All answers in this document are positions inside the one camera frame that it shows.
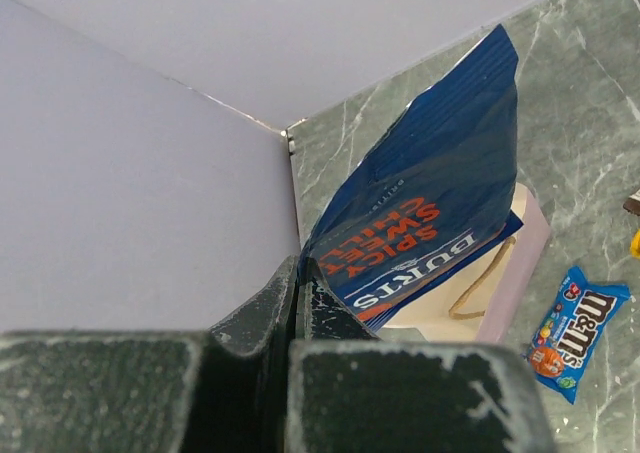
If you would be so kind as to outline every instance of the yellow object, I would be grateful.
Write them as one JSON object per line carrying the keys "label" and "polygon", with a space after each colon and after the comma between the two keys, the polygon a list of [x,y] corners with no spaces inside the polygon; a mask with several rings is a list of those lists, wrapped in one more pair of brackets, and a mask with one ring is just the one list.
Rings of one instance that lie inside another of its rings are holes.
{"label": "yellow object", "polygon": [[631,256],[634,258],[640,258],[640,230],[638,230],[633,237],[633,240],[631,240],[629,251],[631,252]]}

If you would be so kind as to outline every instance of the candy wrapper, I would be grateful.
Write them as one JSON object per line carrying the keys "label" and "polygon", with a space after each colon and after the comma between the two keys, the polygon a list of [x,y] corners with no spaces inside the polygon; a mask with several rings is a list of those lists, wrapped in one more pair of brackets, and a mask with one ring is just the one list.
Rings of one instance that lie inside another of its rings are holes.
{"label": "candy wrapper", "polygon": [[316,259],[374,331],[522,226],[511,211],[517,63],[498,26],[411,102],[314,226],[301,271]]}
{"label": "candy wrapper", "polygon": [[573,404],[604,327],[630,297],[626,285],[594,285],[570,268],[527,351],[538,381]]}

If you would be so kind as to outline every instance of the white wall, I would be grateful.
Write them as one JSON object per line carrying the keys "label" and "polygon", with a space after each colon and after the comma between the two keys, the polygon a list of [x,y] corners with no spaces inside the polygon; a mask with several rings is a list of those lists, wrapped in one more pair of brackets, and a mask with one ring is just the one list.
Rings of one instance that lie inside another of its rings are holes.
{"label": "white wall", "polygon": [[0,331],[197,329],[299,251],[278,133],[0,0]]}
{"label": "white wall", "polygon": [[278,128],[536,0],[18,0]]}

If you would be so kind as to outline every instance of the marble countertop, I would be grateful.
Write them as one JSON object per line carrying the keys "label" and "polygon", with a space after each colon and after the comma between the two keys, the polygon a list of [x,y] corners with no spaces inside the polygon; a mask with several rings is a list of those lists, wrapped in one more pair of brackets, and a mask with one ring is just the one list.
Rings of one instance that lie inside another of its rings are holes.
{"label": "marble countertop", "polygon": [[[552,227],[506,340],[520,349],[573,264],[640,295],[628,254],[640,219],[622,209],[640,188],[640,0],[549,0],[504,24],[520,56],[519,181]],[[386,127],[480,36],[289,130],[303,241]],[[640,451],[638,309],[634,297],[607,326],[574,406],[540,388],[561,452]]]}

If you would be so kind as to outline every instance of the m&m's packet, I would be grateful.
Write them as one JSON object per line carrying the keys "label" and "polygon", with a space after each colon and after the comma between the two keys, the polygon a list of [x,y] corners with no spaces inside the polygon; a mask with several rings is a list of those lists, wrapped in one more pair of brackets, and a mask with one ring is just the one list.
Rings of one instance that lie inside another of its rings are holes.
{"label": "m&m's packet", "polygon": [[605,325],[630,297],[626,285],[594,285],[570,268],[527,350],[538,381],[573,404]]}

